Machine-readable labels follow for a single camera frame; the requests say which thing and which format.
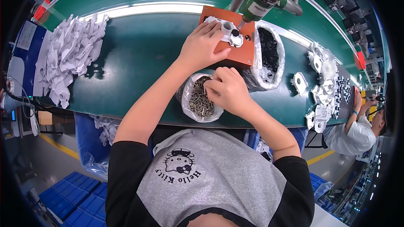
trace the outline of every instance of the hand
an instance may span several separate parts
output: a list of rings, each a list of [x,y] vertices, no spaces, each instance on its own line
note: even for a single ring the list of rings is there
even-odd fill
[[[362,106],[362,96],[359,91],[355,91],[355,110],[359,112]]]
[[[187,37],[177,59],[181,68],[192,74],[226,58],[231,48],[213,53],[217,43],[223,38],[220,28],[221,23],[216,21],[202,23]]]
[[[241,118],[248,112],[247,108],[255,103],[244,79],[235,68],[217,68],[213,80],[206,81],[204,85],[212,102]]]
[[[377,100],[372,100],[372,99],[374,99],[374,98],[376,98],[378,96],[379,96],[378,94],[372,94],[372,97],[368,102],[370,102],[372,105],[375,105],[375,104],[379,103]]]

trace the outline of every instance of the black plastic washer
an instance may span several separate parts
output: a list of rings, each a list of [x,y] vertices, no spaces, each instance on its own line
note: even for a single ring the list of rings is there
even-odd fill
[[[237,36],[240,35],[240,32],[237,31],[237,29],[233,29],[233,30],[231,31],[231,34],[232,34],[233,36],[237,37]]]

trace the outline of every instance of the black hair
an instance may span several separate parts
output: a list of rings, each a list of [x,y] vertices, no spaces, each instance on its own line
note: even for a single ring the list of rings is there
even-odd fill
[[[383,128],[380,130],[379,136],[385,134],[386,131],[387,131],[387,123],[386,123],[386,115],[385,115],[386,111],[385,111],[385,109],[384,109],[384,106],[382,107],[381,111],[384,112],[384,114],[383,114],[384,126],[383,126]]]

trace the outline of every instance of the white t-shirt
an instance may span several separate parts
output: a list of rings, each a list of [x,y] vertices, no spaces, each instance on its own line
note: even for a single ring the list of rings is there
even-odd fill
[[[326,139],[326,145],[340,154],[351,156],[362,154],[371,149],[376,142],[371,128],[372,124],[365,116],[352,123],[348,134],[345,133],[345,124],[336,125]]]

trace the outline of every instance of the worker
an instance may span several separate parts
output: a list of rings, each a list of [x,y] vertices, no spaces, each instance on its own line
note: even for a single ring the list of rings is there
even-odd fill
[[[332,150],[344,155],[357,155],[370,150],[376,143],[376,138],[386,133],[387,126],[385,111],[381,109],[372,119],[372,123],[366,118],[366,111],[378,103],[372,99],[362,105],[362,97],[359,91],[355,92],[355,106],[345,124],[326,127],[323,132],[325,144]]]
[[[182,83],[226,58],[214,54],[221,24],[200,24],[179,57],[124,116],[111,147],[107,226],[310,226],[314,195],[293,135],[250,98],[234,68],[217,68],[208,98],[250,122],[273,149],[273,164],[223,131],[185,129],[160,143],[148,139]]]

